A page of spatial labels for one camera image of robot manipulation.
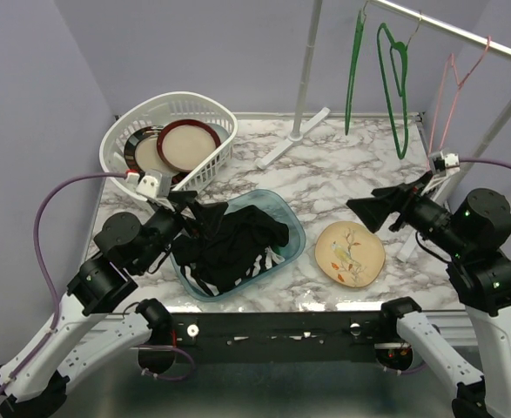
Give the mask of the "black white striped tank top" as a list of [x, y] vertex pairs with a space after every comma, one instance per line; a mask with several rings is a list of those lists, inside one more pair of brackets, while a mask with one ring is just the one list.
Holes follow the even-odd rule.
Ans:
[[286, 264], [286, 259], [267, 247], [253, 259], [244, 272], [235, 273], [228, 267], [222, 272], [215, 268], [202, 270], [198, 264], [175, 265], [178, 278], [188, 291], [199, 300], [219, 300], [240, 291], [269, 274], [276, 273]]

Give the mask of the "green hanger with striped top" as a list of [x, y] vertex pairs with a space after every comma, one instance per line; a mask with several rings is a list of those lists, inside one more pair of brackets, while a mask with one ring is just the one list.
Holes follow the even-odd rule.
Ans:
[[406, 157], [410, 141], [407, 81], [412, 37], [407, 41], [399, 40], [388, 24], [383, 22], [379, 25], [375, 38], [387, 116], [394, 150], [399, 160]]

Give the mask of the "green hanger with black top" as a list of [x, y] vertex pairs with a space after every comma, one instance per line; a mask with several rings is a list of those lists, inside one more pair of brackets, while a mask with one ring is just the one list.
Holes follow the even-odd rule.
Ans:
[[357, 68], [360, 60], [360, 49], [363, 42], [363, 36], [366, 25], [366, 4], [367, 2], [364, 2], [364, 5], [358, 11], [353, 35], [350, 69], [348, 73], [348, 81], [346, 88], [345, 123], [344, 123], [344, 132], [346, 135], [350, 131], [353, 113], [353, 94], [357, 77]]

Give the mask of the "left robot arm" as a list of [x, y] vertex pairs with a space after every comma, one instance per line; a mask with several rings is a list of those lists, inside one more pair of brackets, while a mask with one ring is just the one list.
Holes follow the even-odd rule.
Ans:
[[155, 298], [141, 300], [101, 334], [85, 337], [138, 289], [135, 279], [171, 253], [181, 233], [216, 233], [226, 202], [203, 205], [195, 192], [173, 192], [142, 222], [117, 212], [103, 224], [97, 251], [79, 267], [46, 324], [11, 361], [0, 366], [0, 415], [50, 417], [85, 376], [137, 346], [173, 349], [173, 318]]

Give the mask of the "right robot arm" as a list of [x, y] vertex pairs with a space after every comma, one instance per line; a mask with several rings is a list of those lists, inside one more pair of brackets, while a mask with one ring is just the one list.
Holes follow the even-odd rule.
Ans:
[[378, 188], [346, 205], [372, 233], [397, 213], [390, 231], [411, 226], [449, 256], [449, 282], [471, 321], [482, 368], [470, 366], [410, 297], [382, 304], [378, 333], [401, 338], [421, 357], [451, 394], [454, 416], [511, 417], [511, 260], [501, 250], [511, 234], [510, 205], [477, 188], [449, 212], [425, 195], [430, 178]]

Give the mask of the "beige bird pattern plate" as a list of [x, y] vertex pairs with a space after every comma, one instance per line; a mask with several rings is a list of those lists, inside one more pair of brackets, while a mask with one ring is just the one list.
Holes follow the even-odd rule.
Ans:
[[386, 260], [381, 240], [363, 225], [351, 221], [327, 226], [317, 239], [314, 255], [329, 278], [356, 289], [371, 285]]

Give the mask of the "red rimmed plate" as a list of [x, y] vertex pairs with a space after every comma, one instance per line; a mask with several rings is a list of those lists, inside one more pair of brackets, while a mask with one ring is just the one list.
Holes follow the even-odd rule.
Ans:
[[170, 122], [158, 134], [158, 155], [171, 169], [191, 172], [221, 145], [217, 132], [196, 119]]

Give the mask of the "white plastic dish basket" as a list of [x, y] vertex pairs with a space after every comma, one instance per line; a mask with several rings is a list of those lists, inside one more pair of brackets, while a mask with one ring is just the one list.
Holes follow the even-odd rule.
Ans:
[[235, 115], [217, 101], [189, 92], [158, 95], [122, 115], [99, 149], [104, 172], [170, 174], [174, 191], [203, 191], [233, 155]]

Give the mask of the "clear blue plastic tray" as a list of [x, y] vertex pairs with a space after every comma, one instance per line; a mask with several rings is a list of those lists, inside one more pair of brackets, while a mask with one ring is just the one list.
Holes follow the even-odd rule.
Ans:
[[[277, 249], [277, 253], [279, 253], [282, 257], [286, 259], [286, 264], [281, 267], [276, 273], [278, 273], [281, 269], [285, 268], [292, 262], [294, 262], [303, 252], [306, 246], [306, 234], [304, 231], [303, 226], [299, 222], [299, 219], [294, 214], [291, 207], [276, 193], [272, 192], [270, 190], [265, 189], [257, 189], [253, 190], [251, 192], [248, 192], [246, 194], [243, 194], [237, 198], [234, 198], [228, 203], [228, 209], [226, 210], [225, 214], [230, 212], [235, 212], [243, 207], [246, 206], [256, 206], [262, 211], [266, 212], [268, 215], [270, 215], [272, 218], [277, 220], [278, 222], [284, 223], [287, 225], [289, 230], [289, 243], [284, 247], [279, 247]], [[173, 255], [171, 254], [171, 263], [175, 269], [175, 265], [177, 264]], [[269, 274], [265, 278], [272, 276], [276, 273]], [[185, 286], [182, 284], [184, 289], [188, 294], [190, 294], [194, 299], [199, 300], [194, 297], [191, 291], [188, 291]], [[226, 295], [224, 298], [231, 296], [235, 293], [239, 293], [243, 291], [245, 288], [241, 289], [240, 291], [234, 292], [232, 294]], [[203, 302], [212, 302], [212, 301], [218, 301], [218, 300], [201, 300]]]

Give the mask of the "black rimmed plate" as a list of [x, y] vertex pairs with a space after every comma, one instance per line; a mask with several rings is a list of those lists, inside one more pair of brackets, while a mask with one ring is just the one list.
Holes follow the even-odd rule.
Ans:
[[156, 170], [171, 174], [171, 183], [176, 185], [184, 176], [171, 169], [158, 155], [158, 134], [162, 130], [163, 126], [154, 125], [133, 132], [124, 144], [124, 161], [129, 169], [136, 172]]

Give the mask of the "metal clothes rack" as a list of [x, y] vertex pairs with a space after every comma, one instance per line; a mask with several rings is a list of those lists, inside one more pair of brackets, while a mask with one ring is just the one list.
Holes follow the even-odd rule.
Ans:
[[[498, 44], [488, 37], [481, 37], [468, 30], [456, 27], [449, 23], [443, 22], [439, 19], [424, 15], [422, 12], [410, 10], [407, 7], [396, 4], [392, 1], [366, 1], [364, 6], [359, 11], [357, 22], [361, 21], [361, 25], [365, 26], [365, 8], [368, 3], [377, 5], [385, 10], [389, 10], [392, 13], [397, 13], [409, 19], [413, 19], [418, 22], [415, 33], [421, 25], [431, 27], [441, 33], [448, 34], [449, 36], [463, 40], [467, 44], [475, 45], [476, 47], [485, 47], [485, 52], [494, 53], [497, 56], [504, 57], [511, 61], [511, 48]], [[323, 1], [313, 1], [313, 10], [311, 15], [311, 21], [308, 31], [308, 39], [306, 43], [306, 50], [304, 56], [304, 62], [302, 66], [302, 75], [299, 82], [299, 91], [296, 101], [296, 108], [293, 116], [292, 131], [289, 136], [281, 141], [271, 152], [260, 158], [256, 162], [256, 166], [260, 170], [265, 170], [275, 160], [284, 155], [289, 149], [295, 146], [301, 139], [311, 132], [315, 127], [321, 124], [330, 114], [330, 109], [327, 107], [322, 108], [318, 113], [308, 119], [306, 122], [302, 122], [304, 109], [306, 105], [306, 94], [308, 91], [309, 77], [312, 68], [313, 53], [316, 44], [317, 31], [319, 26], [320, 13], [322, 9]], [[479, 158], [486, 151], [488, 146], [494, 141], [496, 136], [501, 132], [502, 128], [511, 119], [511, 99], [507, 105], [503, 108], [499, 116], [495, 121], [488, 127], [486, 133], [483, 135], [481, 141], [474, 149], [474, 157]], [[437, 203], [445, 203], [449, 195], [456, 189], [456, 186], [464, 179], [464, 177], [471, 170], [474, 162], [468, 162], [464, 168], [456, 174], [456, 177], [449, 179], [447, 185], [436, 184], [439, 190], [434, 195], [434, 201]], [[417, 238], [408, 237], [403, 247], [399, 250], [397, 258], [400, 261], [407, 261], [417, 247]]]

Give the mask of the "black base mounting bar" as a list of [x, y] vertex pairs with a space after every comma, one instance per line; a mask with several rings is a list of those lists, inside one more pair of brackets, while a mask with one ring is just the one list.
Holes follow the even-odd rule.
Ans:
[[148, 341], [176, 342], [198, 364], [374, 362], [400, 337], [379, 311], [174, 313], [171, 331]]

